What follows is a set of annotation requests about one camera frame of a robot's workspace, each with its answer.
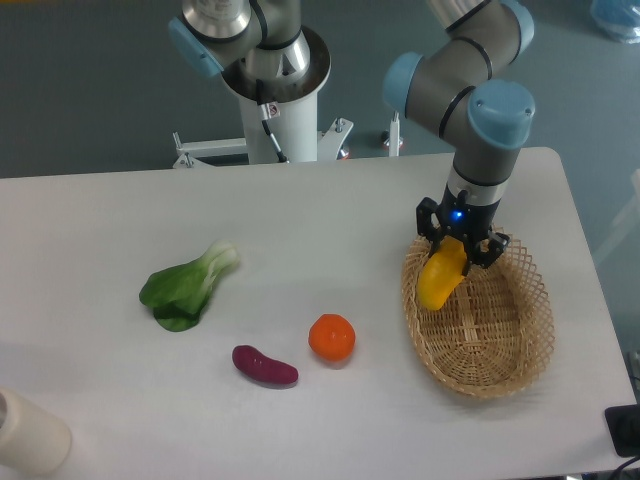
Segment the orange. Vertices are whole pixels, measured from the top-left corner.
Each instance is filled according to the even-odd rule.
[[[309,330],[309,346],[318,356],[339,362],[351,355],[356,332],[351,324],[335,313],[325,313]]]

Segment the purple sweet potato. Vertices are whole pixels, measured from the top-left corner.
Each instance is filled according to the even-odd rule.
[[[238,370],[257,382],[290,385],[298,381],[298,370],[264,356],[250,345],[238,345],[233,349],[232,358]]]

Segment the wicker basket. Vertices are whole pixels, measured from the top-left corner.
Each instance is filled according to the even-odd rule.
[[[418,356],[446,387],[487,399],[529,386],[553,353],[549,298],[536,265],[512,238],[488,269],[472,268],[439,311],[416,298],[430,243],[418,237],[402,271],[402,298]]]

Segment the white cylinder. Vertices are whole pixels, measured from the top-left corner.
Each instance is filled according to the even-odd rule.
[[[269,119],[271,133],[290,162],[318,159],[318,87],[292,102],[279,103],[280,116]],[[238,95],[249,163],[277,163],[278,156],[262,127],[260,107],[255,100]]]
[[[47,475],[67,458],[71,431],[55,415],[0,387],[0,465]]]

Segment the light blue joint cap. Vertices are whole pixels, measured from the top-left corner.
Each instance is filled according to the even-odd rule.
[[[533,40],[535,32],[533,17],[529,10],[520,5],[517,0],[501,0],[500,3],[513,12],[520,24],[520,52],[524,52]]]
[[[203,77],[212,78],[224,70],[211,52],[178,18],[169,22],[169,36],[180,55]]]
[[[382,97],[385,103],[405,117],[411,80],[422,57],[415,52],[403,53],[389,67],[382,83]]]
[[[519,83],[489,80],[471,93],[467,114],[483,140],[514,150],[527,141],[535,109],[533,96]]]

